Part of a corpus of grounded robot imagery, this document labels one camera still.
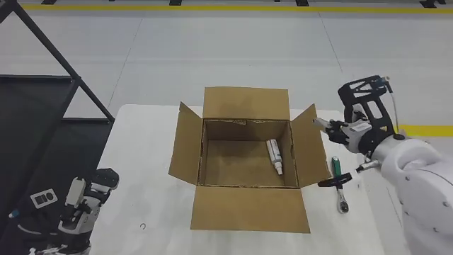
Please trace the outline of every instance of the cable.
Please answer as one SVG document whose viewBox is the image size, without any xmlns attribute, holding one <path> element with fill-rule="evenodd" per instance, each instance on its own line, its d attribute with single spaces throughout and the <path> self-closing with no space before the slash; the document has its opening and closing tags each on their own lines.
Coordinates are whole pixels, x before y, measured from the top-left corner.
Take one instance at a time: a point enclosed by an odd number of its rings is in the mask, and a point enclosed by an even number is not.
<svg viewBox="0 0 453 255">
<path fill-rule="evenodd" d="M 34 232 L 32 230 L 29 230 L 29 229 L 26 229 L 24 228 L 23 226 L 21 225 L 17 225 L 17 227 L 22 230 L 23 232 L 26 232 L 26 233 L 29 233 L 29 234 L 37 234 L 37 235 L 41 235 L 42 233 L 41 232 Z M 50 235 L 57 235 L 56 233 L 54 232 L 51 232 Z"/>
<path fill-rule="evenodd" d="M 390 93 L 391 101 L 394 103 L 394 110 L 395 110 L 395 123 L 396 123 L 396 133 L 399 134 L 399 121 L 398 121 L 398 112 L 396 111 L 396 101 L 395 95 L 393 92 Z"/>
<path fill-rule="evenodd" d="M 399 134 L 399 121 L 398 121 L 398 112 L 396 111 L 396 99 L 394 95 L 394 90 L 390 86 L 390 77 L 386 76 L 382 78 L 382 81 L 384 84 L 387 86 L 387 89 L 389 90 L 390 96 L 391 96 L 391 101 L 394 104 L 394 111 L 395 111 L 395 123 L 396 123 L 396 134 Z"/>
</svg>

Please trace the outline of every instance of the white tube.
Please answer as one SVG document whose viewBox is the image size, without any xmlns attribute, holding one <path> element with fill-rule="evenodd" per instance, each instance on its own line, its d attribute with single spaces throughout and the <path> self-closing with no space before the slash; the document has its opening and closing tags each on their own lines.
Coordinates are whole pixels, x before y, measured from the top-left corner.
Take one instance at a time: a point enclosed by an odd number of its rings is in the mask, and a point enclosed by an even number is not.
<svg viewBox="0 0 453 255">
<path fill-rule="evenodd" d="M 280 154 L 280 150 L 278 149 L 277 140 L 268 140 L 266 141 L 266 145 L 268 146 L 270 161 L 274 165 L 275 170 L 277 171 L 278 175 L 283 175 L 282 155 Z"/>
</svg>

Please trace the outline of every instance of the white tabletop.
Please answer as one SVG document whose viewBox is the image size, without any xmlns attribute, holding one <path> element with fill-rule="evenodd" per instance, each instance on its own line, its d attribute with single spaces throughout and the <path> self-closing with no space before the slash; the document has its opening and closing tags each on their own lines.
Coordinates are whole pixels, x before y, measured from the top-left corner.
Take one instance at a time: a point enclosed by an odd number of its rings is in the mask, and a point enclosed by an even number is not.
<svg viewBox="0 0 453 255">
<path fill-rule="evenodd" d="M 292 118 L 301 112 L 291 110 Z M 318 116 L 342 119 L 338 111 L 318 110 Z M 120 185 L 101 209 L 91 254 L 384 254 L 360 178 L 344 187 L 350 206 L 344 215 L 336 210 L 335 188 L 302 189 L 311 234 L 190 230 L 195 187 L 167 174 L 177 119 L 178 106 L 120 109 L 99 164 L 118 172 Z M 323 141 L 328 159 L 339 157 L 343 172 L 357 167 L 342 145 L 324 134 Z"/>
</svg>

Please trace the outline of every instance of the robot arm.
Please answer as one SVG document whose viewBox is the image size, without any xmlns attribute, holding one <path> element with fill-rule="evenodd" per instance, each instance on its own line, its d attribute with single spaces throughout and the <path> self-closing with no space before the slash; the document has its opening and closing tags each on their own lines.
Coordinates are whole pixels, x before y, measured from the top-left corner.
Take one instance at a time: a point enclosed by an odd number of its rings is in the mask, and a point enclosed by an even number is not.
<svg viewBox="0 0 453 255">
<path fill-rule="evenodd" d="M 102 205 L 118 186 L 120 177 L 112 169 L 97 169 L 91 181 L 74 178 L 60 215 L 58 233 L 51 234 L 42 251 L 30 249 L 30 255 L 88 255 L 90 236 Z M 41 234 L 26 229 L 24 232 Z"/>
<path fill-rule="evenodd" d="M 380 96 L 391 88 L 387 79 L 372 76 L 344 85 L 338 93 L 345 122 L 314 120 L 329 140 L 352 153 L 365 155 L 356 172 L 375 168 L 395 186 L 403 206 L 403 228 L 413 255 L 453 252 L 453 161 L 430 144 L 394 132 Z M 375 103 L 380 117 L 369 104 Z M 322 181 L 320 186 L 347 180 Z"/>
</svg>

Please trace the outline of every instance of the cardboard box flap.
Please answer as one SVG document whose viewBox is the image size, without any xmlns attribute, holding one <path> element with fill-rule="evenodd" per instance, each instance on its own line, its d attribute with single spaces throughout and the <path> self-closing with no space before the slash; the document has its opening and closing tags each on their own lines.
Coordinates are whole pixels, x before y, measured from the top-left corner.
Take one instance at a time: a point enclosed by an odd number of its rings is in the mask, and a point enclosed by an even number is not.
<svg viewBox="0 0 453 255">
<path fill-rule="evenodd" d="M 289 120 L 288 90 L 208 87 L 203 118 Z"/>
<path fill-rule="evenodd" d="M 313 119 L 316 117 L 316 108 L 312 104 L 291 122 L 300 187 L 331 177 L 326 163 L 321 131 L 313 124 Z"/>
<path fill-rule="evenodd" d="M 202 119 L 184 103 L 179 105 L 175 144 L 168 174 L 188 183 L 197 184 Z"/>
<path fill-rule="evenodd" d="M 193 230 L 310 233 L 300 189 L 198 186 Z"/>
</svg>

